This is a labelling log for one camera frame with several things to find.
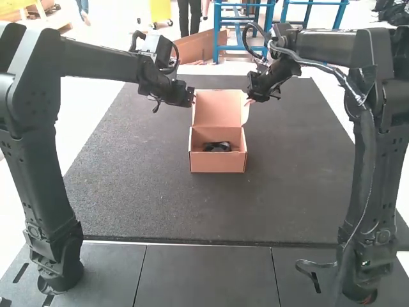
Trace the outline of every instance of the yellow cart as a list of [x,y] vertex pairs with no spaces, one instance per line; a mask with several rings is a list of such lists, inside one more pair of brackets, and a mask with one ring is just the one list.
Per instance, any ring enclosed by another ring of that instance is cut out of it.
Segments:
[[158,22],[167,21],[169,27],[173,26],[171,0],[149,0],[151,11],[151,26],[158,28]]

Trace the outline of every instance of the cable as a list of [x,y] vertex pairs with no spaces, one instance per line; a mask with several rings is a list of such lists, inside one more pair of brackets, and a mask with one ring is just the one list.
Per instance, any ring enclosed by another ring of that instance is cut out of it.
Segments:
[[[324,65],[323,63],[320,63],[318,61],[313,61],[313,60],[308,60],[308,59],[303,59],[301,58],[297,53],[295,53],[292,50],[286,49],[286,48],[282,48],[282,47],[278,47],[276,45],[274,45],[273,40],[270,40],[268,42],[268,46],[269,48],[271,48],[273,51],[275,52],[279,52],[279,53],[283,53],[286,54],[287,56],[291,57],[294,61],[296,61],[298,64],[300,65],[305,65],[305,66],[310,66],[310,67],[315,67],[318,68],[328,74],[332,74],[336,77],[336,79],[338,80],[339,84],[347,91],[349,92],[349,94],[353,95],[353,97],[355,98],[355,101],[357,102],[357,106],[361,109],[361,121],[362,121],[362,137],[364,139],[364,143],[367,145],[368,149],[367,152],[369,152],[369,154],[376,152],[376,149],[373,148],[373,143],[375,140],[375,129],[374,129],[374,117],[373,117],[373,113],[372,110],[370,108],[368,108],[365,104],[366,101],[366,97],[367,95],[363,94],[361,92],[361,90],[357,87],[357,85],[352,82],[350,80],[350,78],[348,76],[346,76],[340,69],[338,68],[332,68],[329,66]],[[375,171],[375,167],[376,167],[376,159],[374,157],[374,155],[372,154],[372,156],[369,156],[369,163],[367,163],[366,165],[370,165],[370,162],[372,162],[372,170],[371,170],[371,182],[369,184],[369,190],[368,190],[368,194],[367,194],[367,199],[366,199],[366,203],[364,206],[364,209],[360,215],[359,221],[356,225],[356,227],[353,229],[351,235],[348,237],[348,240],[346,241],[345,245],[343,246],[343,250],[342,250],[342,254],[343,254],[343,261],[341,262],[340,266],[339,266],[339,270],[338,270],[338,274],[336,276],[336,280],[334,282],[334,288],[333,288],[333,296],[334,296],[334,300],[332,301],[333,306],[336,306],[338,299],[339,299],[339,294],[342,291],[342,284],[343,284],[343,280],[346,274],[346,270],[348,268],[348,263],[351,260],[351,256],[353,253],[353,248],[350,247],[350,242],[352,241],[352,239],[354,238],[356,232],[358,231],[358,229],[360,228],[360,225],[362,223],[362,221],[364,220],[365,214],[366,214],[366,210],[368,208],[369,205],[369,199],[371,197],[372,194],[372,188],[373,188],[373,173]],[[315,268],[319,268],[319,269],[326,269],[326,268],[331,268],[331,267],[336,267],[338,266],[338,262],[330,262],[327,264],[319,264],[316,262],[312,262],[309,260],[304,260],[304,259],[299,259],[295,262],[295,268],[298,272],[301,272],[302,274],[308,276],[314,283],[314,286],[316,287],[316,290],[320,290],[319,285],[318,285],[318,280],[316,279],[316,275],[314,275],[313,272],[308,272],[306,270],[304,270],[303,268],[300,267],[300,265],[307,265],[309,267],[315,267]]]
[[245,50],[246,50],[249,54],[251,54],[252,56],[254,56],[255,58],[263,59],[263,56],[262,56],[262,55],[260,55],[260,54],[258,54],[258,53],[255,53],[253,50],[251,50],[251,48],[250,48],[249,45],[247,44],[247,32],[248,32],[248,30],[250,30],[250,29],[257,29],[257,30],[261,33],[261,35],[263,35],[264,41],[265,41],[266,43],[268,43],[270,37],[269,37],[268,34],[265,33],[264,30],[263,30],[256,22],[254,22],[254,21],[253,21],[253,22],[249,22],[249,23],[246,24],[245,27],[244,27],[243,35],[242,35],[242,41],[243,41],[243,45],[244,45]]
[[351,82],[350,78],[347,75],[345,75],[339,68],[326,66],[318,61],[303,59],[292,50],[274,45],[273,40],[270,40],[268,42],[268,46],[269,48],[276,52],[280,52],[290,56],[294,61],[296,61],[300,65],[315,67],[322,70],[323,72],[334,75],[337,78],[339,84],[351,95],[353,95],[353,97],[357,101],[358,106],[365,110],[368,109],[367,106],[365,105],[366,95],[364,95],[358,88],[358,86],[354,82]]
[[173,46],[174,52],[176,53],[176,63],[173,65],[172,68],[160,69],[160,71],[163,72],[165,75],[172,74],[174,72],[174,70],[176,69],[176,67],[178,67],[178,65],[179,65],[179,49],[175,45],[174,42],[172,42],[172,46]]

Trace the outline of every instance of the blue metal frame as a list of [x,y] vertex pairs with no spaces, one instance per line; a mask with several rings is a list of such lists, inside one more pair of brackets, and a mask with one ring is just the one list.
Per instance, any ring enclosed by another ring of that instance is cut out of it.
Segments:
[[349,4],[349,0],[341,0],[340,2],[314,2],[314,0],[309,0],[308,2],[303,2],[303,1],[293,1],[293,0],[284,0],[284,4],[282,6],[282,11],[281,11],[281,18],[280,22],[286,22],[287,19],[287,12],[288,12],[288,6],[290,4],[303,4],[307,5],[307,11],[305,13],[304,21],[290,21],[290,24],[301,24],[302,27],[305,29],[308,25],[308,20],[309,16],[311,14],[311,8],[313,5],[338,5],[338,12],[335,17],[334,25],[332,26],[332,29],[339,29],[339,26],[341,25],[341,21],[344,16],[345,8]]
[[[256,3],[222,3],[222,0],[215,0],[215,19],[214,19],[214,41],[213,41],[213,61],[215,63],[219,62],[219,51],[220,50],[245,50],[242,31],[240,26],[246,25],[248,22],[255,21],[258,22],[260,7],[266,6],[266,21],[264,25],[264,31],[269,31],[272,27],[272,20],[274,14],[275,0],[268,0],[267,3],[260,3],[261,0],[257,0]],[[222,6],[232,7],[235,16],[234,17],[223,17],[222,16]],[[246,16],[239,16],[238,7],[246,7]],[[249,16],[249,8],[255,7],[254,18]],[[219,31],[222,26],[235,26],[237,45],[218,45]],[[256,37],[257,30],[253,30],[253,37]],[[267,55],[268,49],[265,46],[252,46],[252,50],[261,51],[264,56]]]

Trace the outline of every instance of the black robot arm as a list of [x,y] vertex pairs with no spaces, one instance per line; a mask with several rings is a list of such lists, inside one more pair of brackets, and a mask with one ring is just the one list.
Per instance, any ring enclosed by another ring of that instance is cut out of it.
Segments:
[[[135,40],[145,40],[136,50]],[[53,29],[0,22],[0,148],[19,193],[30,247],[44,294],[71,289],[81,279],[83,234],[66,195],[55,128],[61,77],[138,83],[138,93],[190,107],[194,88],[176,79],[173,43],[135,33],[130,51],[76,42]]]
[[[345,110],[354,123],[355,164],[350,206],[338,231],[332,303],[342,292],[369,304],[396,260],[396,199],[409,142],[409,27],[299,30],[276,24],[274,32],[264,33],[271,65],[251,52],[258,71],[248,74],[249,98],[279,98],[280,85],[300,75],[301,66],[334,75],[345,89]],[[348,67],[349,74],[328,64]]]

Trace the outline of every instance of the wooden board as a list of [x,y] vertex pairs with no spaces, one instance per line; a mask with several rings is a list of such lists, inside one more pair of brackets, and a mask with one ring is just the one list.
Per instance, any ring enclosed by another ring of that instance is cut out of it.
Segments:
[[[229,30],[219,32],[218,44],[227,45]],[[180,54],[180,64],[187,64],[199,60],[207,61],[213,58],[214,29],[175,40]]]
[[64,9],[48,15],[47,20],[38,18],[34,20],[22,20],[19,23],[27,27],[52,28],[56,30],[72,29],[71,17]]

